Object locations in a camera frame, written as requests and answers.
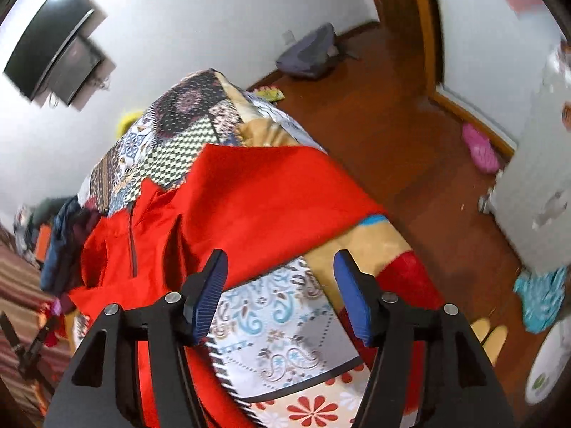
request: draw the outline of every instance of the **black monitor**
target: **black monitor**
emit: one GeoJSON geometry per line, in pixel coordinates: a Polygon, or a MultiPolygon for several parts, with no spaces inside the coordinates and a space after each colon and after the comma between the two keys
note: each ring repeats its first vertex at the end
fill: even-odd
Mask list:
{"type": "Polygon", "coordinates": [[[92,12],[89,0],[46,0],[4,69],[24,96],[32,100],[40,93],[48,71],[92,12]]]}

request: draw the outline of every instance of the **black zipper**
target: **black zipper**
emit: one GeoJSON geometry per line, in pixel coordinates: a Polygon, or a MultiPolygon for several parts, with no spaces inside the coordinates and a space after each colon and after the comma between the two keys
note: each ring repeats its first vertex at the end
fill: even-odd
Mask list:
{"type": "Polygon", "coordinates": [[[135,209],[135,201],[129,203],[128,206],[129,211],[129,242],[130,242],[130,251],[131,251],[131,264],[133,265],[133,277],[137,276],[137,252],[135,251],[135,238],[133,237],[133,210],[135,209]]]}

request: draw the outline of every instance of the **brown floor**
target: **brown floor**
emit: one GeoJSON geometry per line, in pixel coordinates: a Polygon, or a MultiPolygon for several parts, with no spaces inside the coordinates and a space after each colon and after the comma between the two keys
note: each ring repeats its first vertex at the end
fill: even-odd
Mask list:
{"type": "Polygon", "coordinates": [[[317,82],[281,78],[279,106],[295,117],[387,210],[445,299],[469,320],[509,327],[497,375],[522,420],[523,391],[545,338],[526,333],[512,293],[519,261],[477,201],[493,184],[461,141],[461,123],[431,104],[423,54],[376,28],[349,41],[348,59],[317,82]]]}

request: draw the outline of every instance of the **silver bolt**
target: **silver bolt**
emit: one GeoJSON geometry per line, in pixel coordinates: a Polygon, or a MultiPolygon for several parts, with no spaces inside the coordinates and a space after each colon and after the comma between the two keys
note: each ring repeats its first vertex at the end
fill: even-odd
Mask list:
{"type": "Polygon", "coordinates": [[[175,302],[179,302],[181,300],[181,294],[177,293],[176,291],[171,291],[170,293],[165,296],[165,301],[169,304],[173,304],[175,302]]]}
{"type": "Polygon", "coordinates": [[[458,313],[458,308],[455,305],[448,303],[444,305],[444,311],[449,316],[455,316],[458,313]]]}
{"type": "Polygon", "coordinates": [[[384,302],[389,304],[394,304],[399,300],[399,297],[395,293],[391,293],[390,291],[385,291],[381,296],[384,302]]]}
{"type": "Polygon", "coordinates": [[[105,306],[103,311],[105,312],[106,316],[112,316],[119,311],[119,305],[115,303],[109,304],[108,306],[105,306]]]}

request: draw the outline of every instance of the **bedspread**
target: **bedspread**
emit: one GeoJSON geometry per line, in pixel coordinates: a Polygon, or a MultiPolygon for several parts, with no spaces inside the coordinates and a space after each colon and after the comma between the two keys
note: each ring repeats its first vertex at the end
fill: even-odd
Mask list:
{"type": "MultiPolygon", "coordinates": [[[[323,150],[283,111],[239,91],[218,72],[201,71],[173,86],[132,125],[88,175],[79,202],[111,215],[138,197],[145,177],[176,188],[208,143],[323,150]]],[[[292,190],[300,184],[292,182],[292,190]]],[[[246,415],[243,423],[283,428],[352,423],[375,351],[353,335],[333,277],[333,255],[343,248],[384,289],[416,306],[442,305],[422,264],[383,215],[225,291],[206,349],[219,384],[246,415]]],[[[76,320],[77,345],[88,322],[76,320]]],[[[403,426],[414,423],[422,352],[415,346],[403,426]]],[[[222,426],[236,423],[225,414],[210,415],[222,426]]],[[[156,419],[146,421],[158,426],[156,419]]]]}

